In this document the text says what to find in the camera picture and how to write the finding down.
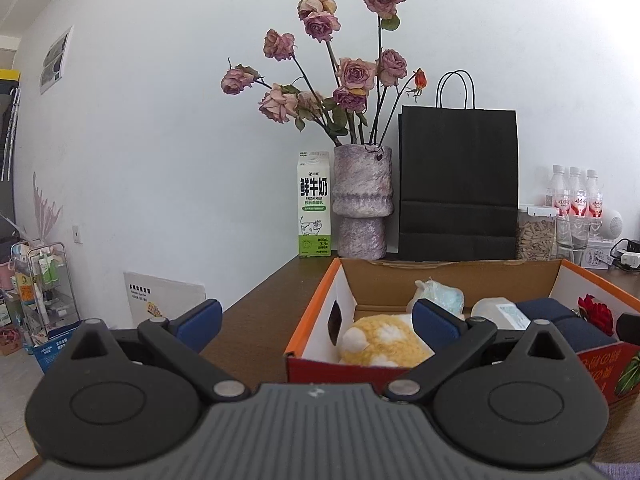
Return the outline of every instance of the yellow plush toy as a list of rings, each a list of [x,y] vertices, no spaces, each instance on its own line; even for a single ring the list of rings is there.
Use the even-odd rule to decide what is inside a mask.
[[[340,362],[359,366],[412,368],[433,355],[414,332],[410,314],[363,317],[339,344]]]

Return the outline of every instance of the gray grip surface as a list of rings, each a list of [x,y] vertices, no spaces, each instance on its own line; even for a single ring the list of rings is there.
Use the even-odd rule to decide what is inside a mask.
[[[45,462],[31,480],[603,480],[587,463],[515,472],[449,447],[422,410],[369,384],[265,384],[217,404],[172,452],[119,470]]]

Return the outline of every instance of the flower vase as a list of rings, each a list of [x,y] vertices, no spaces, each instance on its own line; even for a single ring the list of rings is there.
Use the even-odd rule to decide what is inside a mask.
[[[334,148],[333,210],[342,216],[338,256],[379,260],[386,255],[385,217],[394,211],[391,148]]]

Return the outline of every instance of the wooden table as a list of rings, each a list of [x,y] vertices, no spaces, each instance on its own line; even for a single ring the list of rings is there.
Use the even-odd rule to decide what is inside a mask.
[[[225,312],[222,331],[202,355],[252,388],[285,382],[284,349],[332,259],[296,257],[284,265]],[[618,269],[596,273],[640,298],[640,275]],[[640,462],[638,396],[610,407],[595,460]],[[7,480],[26,478],[41,461],[34,458]]]

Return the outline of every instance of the fresh milk carton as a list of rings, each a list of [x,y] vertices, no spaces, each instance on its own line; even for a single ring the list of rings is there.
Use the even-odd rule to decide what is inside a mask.
[[[329,256],[329,152],[300,152],[298,181],[298,253],[300,256]]]

